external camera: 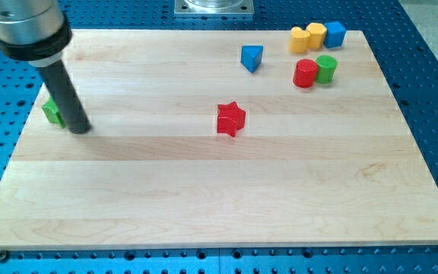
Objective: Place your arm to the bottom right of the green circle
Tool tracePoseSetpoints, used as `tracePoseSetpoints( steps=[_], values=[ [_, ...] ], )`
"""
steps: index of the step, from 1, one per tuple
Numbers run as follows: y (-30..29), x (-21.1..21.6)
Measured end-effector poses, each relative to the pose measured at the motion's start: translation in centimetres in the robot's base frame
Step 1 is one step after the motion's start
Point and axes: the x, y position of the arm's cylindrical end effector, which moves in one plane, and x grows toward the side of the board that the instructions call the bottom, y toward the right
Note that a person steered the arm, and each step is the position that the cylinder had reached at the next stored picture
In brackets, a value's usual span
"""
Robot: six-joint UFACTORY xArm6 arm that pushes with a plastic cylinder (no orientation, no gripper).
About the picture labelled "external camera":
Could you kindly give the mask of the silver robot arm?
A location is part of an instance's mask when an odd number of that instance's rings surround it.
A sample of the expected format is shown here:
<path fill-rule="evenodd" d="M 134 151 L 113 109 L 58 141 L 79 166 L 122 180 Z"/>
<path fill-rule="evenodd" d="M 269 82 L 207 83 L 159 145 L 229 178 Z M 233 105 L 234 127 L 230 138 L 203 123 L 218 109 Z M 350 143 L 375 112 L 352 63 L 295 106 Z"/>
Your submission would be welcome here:
<path fill-rule="evenodd" d="M 57 0 L 0 0 L 0 50 L 9 58 L 47 67 L 72 38 Z"/>

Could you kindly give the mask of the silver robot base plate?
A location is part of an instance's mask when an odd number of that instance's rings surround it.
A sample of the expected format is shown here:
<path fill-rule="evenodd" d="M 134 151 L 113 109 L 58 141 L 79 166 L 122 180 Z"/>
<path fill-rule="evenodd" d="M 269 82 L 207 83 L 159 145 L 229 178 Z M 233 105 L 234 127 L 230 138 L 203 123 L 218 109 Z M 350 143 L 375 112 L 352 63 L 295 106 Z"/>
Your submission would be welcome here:
<path fill-rule="evenodd" d="M 174 0 L 174 14 L 182 17 L 254 13 L 253 0 Z"/>

